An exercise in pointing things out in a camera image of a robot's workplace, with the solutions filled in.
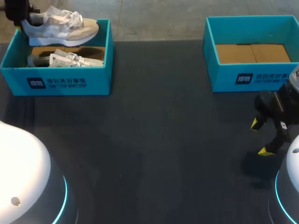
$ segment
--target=sneaker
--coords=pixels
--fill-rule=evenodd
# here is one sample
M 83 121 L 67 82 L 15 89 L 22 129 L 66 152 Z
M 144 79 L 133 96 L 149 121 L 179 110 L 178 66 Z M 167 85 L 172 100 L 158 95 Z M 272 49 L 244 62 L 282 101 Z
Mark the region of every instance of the sneaker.
M 42 14 L 30 14 L 32 26 L 22 21 L 22 28 L 29 37 L 30 46 L 63 44 L 78 46 L 92 39 L 99 31 L 96 20 L 82 18 L 78 12 L 50 7 Z
M 74 53 L 66 53 L 57 49 L 47 57 L 29 55 L 28 67 L 102 67 L 103 62 L 97 59 L 84 58 Z

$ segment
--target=blue box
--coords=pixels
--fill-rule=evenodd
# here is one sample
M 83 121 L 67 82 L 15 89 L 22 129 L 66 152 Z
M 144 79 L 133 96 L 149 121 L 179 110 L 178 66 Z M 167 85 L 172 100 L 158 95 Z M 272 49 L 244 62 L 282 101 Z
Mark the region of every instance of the blue box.
M 27 68 L 27 57 L 32 47 L 27 44 L 26 36 L 17 30 L 0 66 L 13 94 L 15 96 L 108 95 L 114 44 L 110 20 L 98 20 L 98 23 L 99 33 L 84 46 L 105 47 L 103 67 Z M 69 82 L 60 83 L 60 79 Z
M 283 44 L 291 63 L 220 64 L 216 44 Z M 292 15 L 207 17 L 203 51 L 214 92 L 276 91 L 298 65 L 299 24 Z

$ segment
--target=concrete floor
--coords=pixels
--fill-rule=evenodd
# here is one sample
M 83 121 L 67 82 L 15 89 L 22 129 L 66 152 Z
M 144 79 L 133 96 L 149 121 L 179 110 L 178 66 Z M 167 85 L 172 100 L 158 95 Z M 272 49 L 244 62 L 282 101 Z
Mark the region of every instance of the concrete floor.
M 298 0 L 31 0 L 42 11 L 49 5 L 78 11 L 87 18 L 110 18 L 114 40 L 202 39 L 207 16 L 293 14 Z M 0 12 L 0 42 L 14 27 Z

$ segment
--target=shoe box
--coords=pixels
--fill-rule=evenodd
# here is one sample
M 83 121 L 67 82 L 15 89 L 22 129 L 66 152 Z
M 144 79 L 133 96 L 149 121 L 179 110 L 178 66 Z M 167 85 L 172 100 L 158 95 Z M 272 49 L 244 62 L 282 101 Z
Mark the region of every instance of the shoe box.
M 278 90 L 299 63 L 294 16 L 207 17 L 203 51 L 212 90 Z
M 109 95 L 114 43 L 110 20 L 98 20 L 98 34 L 77 47 L 31 47 L 27 37 L 16 30 L 1 63 L 1 72 L 15 96 Z M 49 56 L 56 49 L 82 57 L 99 59 L 103 67 L 28 68 L 30 54 Z

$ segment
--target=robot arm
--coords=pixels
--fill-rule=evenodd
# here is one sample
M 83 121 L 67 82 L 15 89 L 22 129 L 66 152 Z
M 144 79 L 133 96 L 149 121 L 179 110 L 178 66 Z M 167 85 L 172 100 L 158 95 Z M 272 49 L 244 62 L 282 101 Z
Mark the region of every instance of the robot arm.
M 21 21 L 28 20 L 30 23 L 30 13 L 40 13 L 29 3 L 29 0 L 5 0 L 5 5 L 0 7 L 5 11 L 6 17 L 14 22 L 14 25 L 21 30 Z
M 292 142 L 289 129 L 299 124 L 299 66 L 290 74 L 288 83 L 278 91 L 262 91 L 255 99 L 257 116 L 251 129 L 258 131 L 267 119 L 273 120 L 277 134 L 258 153 L 260 155 L 276 154 L 284 142 Z

